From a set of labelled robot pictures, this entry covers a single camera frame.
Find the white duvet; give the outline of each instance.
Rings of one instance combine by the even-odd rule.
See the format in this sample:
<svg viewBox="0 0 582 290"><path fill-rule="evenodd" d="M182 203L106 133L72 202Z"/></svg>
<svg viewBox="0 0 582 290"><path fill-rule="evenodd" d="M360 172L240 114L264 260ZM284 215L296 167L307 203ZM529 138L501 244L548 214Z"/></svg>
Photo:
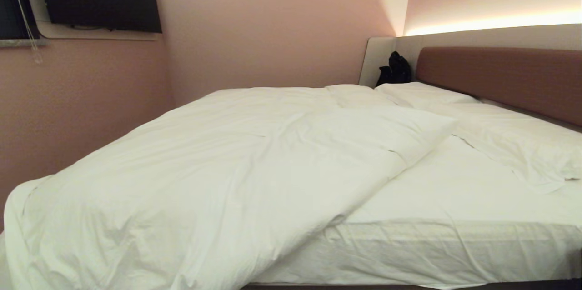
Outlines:
<svg viewBox="0 0 582 290"><path fill-rule="evenodd" d="M19 186L5 210L14 288L241 288L453 124L357 85L219 91Z"/></svg>

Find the pillow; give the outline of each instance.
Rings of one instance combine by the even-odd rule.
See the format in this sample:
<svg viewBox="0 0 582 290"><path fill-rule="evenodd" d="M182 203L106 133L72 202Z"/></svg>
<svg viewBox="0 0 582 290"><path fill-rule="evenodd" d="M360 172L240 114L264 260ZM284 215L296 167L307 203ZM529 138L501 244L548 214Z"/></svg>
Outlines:
<svg viewBox="0 0 582 290"><path fill-rule="evenodd" d="M509 166L537 193L582 177L582 133L488 104L441 104L430 111L457 118L453 135Z"/></svg>
<svg viewBox="0 0 582 290"><path fill-rule="evenodd" d="M478 103L479 101L470 95L425 85L421 82L411 83L385 83L376 87L399 106L426 110L433 104L453 103Z"/></svg>

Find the backpack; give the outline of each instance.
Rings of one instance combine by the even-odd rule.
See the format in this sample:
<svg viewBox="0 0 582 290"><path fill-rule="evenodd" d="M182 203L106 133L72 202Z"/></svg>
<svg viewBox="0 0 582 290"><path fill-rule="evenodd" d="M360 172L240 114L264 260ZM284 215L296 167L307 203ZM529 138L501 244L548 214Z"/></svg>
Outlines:
<svg viewBox="0 0 582 290"><path fill-rule="evenodd" d="M380 67L380 78L376 87L384 83L408 83L412 81L410 65L397 51L390 55L388 64L390 66Z"/></svg>

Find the brown upholstered headboard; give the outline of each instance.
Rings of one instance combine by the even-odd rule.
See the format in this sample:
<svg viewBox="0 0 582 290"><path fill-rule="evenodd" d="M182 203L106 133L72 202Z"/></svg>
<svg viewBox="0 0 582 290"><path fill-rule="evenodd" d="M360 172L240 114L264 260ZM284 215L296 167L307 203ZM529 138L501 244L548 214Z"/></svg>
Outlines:
<svg viewBox="0 0 582 290"><path fill-rule="evenodd" d="M582 126L582 51L426 47L416 79Z"/></svg>

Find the fitted sheet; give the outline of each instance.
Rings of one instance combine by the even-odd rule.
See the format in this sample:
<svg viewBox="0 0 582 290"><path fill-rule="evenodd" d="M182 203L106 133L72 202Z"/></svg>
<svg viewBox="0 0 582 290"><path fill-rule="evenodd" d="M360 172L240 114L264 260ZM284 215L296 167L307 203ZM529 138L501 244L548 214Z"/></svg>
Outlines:
<svg viewBox="0 0 582 290"><path fill-rule="evenodd" d="M546 195L451 136L255 282L457 289L580 278L582 184Z"/></svg>

